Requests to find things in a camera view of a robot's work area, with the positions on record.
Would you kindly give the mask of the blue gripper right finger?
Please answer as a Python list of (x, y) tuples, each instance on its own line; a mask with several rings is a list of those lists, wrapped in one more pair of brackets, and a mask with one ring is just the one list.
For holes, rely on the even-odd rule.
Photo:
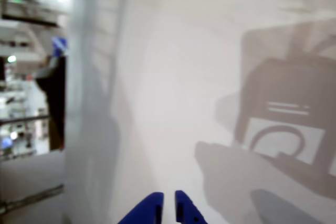
[(176, 222), (182, 224), (207, 224), (190, 197), (182, 190), (175, 192)]

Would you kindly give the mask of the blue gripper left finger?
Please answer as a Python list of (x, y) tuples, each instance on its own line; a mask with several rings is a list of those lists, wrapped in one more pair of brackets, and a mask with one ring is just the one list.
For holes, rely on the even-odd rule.
[(161, 224), (164, 194), (154, 192), (146, 196), (118, 224)]

